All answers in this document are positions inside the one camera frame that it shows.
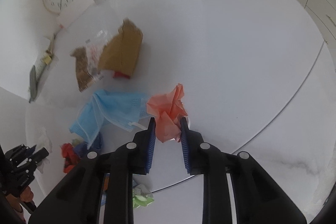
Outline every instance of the crumpled tissue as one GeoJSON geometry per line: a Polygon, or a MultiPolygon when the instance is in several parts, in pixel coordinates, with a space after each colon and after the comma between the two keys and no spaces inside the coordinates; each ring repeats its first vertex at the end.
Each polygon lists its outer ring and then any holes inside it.
{"type": "Polygon", "coordinates": [[[155,135],[162,143],[172,138],[180,141],[180,120],[188,116],[181,102],[183,96],[183,85],[178,84],[172,92],[154,95],[147,102],[147,113],[155,117],[155,135]]]}

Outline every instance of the paper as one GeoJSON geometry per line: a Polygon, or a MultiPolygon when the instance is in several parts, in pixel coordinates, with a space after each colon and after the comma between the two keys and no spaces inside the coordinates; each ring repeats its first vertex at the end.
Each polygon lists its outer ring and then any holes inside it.
{"type": "Polygon", "coordinates": [[[142,43],[142,32],[129,19],[125,19],[100,56],[98,69],[107,69],[132,76],[137,65],[142,43]]]}
{"type": "MultiPolygon", "coordinates": [[[[44,147],[48,151],[48,153],[51,154],[53,151],[53,144],[47,135],[47,130],[44,127],[41,127],[40,132],[41,132],[41,136],[38,138],[38,141],[35,147],[35,152],[41,150],[44,147]]],[[[38,163],[36,168],[38,171],[40,171],[41,174],[43,174],[44,165],[49,164],[49,163],[50,161],[47,158],[45,158],[41,162],[38,163]]]]}
{"type": "Polygon", "coordinates": [[[180,120],[188,115],[181,102],[183,96],[183,86],[178,84],[171,93],[154,95],[147,102],[147,113],[155,117],[155,135],[162,143],[180,140],[180,120]]]}

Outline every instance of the red object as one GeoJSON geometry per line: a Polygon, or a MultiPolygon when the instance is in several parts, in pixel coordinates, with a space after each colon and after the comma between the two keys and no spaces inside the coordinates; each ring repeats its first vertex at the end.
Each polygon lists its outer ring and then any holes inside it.
{"type": "Polygon", "coordinates": [[[113,78],[120,78],[120,77],[124,77],[124,78],[127,78],[127,79],[131,78],[128,75],[125,75],[125,74],[123,74],[121,72],[115,71],[114,74],[113,74],[113,78]]]}
{"type": "Polygon", "coordinates": [[[64,173],[69,173],[77,163],[79,163],[80,158],[73,151],[73,146],[71,143],[65,143],[61,146],[62,157],[65,158],[64,162],[64,173]]]}

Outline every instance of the screw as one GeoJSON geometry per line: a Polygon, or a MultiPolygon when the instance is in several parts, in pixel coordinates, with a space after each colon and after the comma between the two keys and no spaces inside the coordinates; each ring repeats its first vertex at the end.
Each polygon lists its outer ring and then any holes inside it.
{"type": "Polygon", "coordinates": [[[240,153],[239,153],[239,156],[240,156],[242,159],[244,159],[244,160],[246,160],[246,159],[248,159],[248,158],[250,157],[249,153],[247,153],[247,152],[245,152],[245,151],[240,152],[240,153]]]}
{"type": "Polygon", "coordinates": [[[97,153],[94,152],[94,151],[91,151],[91,152],[89,152],[89,153],[87,154],[87,157],[88,157],[89,159],[94,159],[96,156],[97,156],[97,153]]]}
{"type": "Polygon", "coordinates": [[[127,147],[128,149],[134,149],[134,148],[136,148],[136,146],[137,146],[137,144],[136,144],[136,143],[133,143],[133,142],[128,143],[128,144],[126,145],[126,147],[127,147]]]}
{"type": "Polygon", "coordinates": [[[202,149],[209,149],[210,148],[210,145],[208,143],[201,143],[199,146],[202,149]]]}

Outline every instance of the blue surgical mask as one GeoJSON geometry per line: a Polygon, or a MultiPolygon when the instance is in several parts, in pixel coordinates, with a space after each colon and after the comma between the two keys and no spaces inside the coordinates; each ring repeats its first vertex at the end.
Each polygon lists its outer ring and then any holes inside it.
{"type": "Polygon", "coordinates": [[[106,124],[113,123],[131,132],[134,128],[132,123],[150,116],[146,111],[148,99],[143,93],[98,90],[93,93],[69,130],[81,136],[88,143],[88,147],[94,142],[100,128],[106,124]]]}

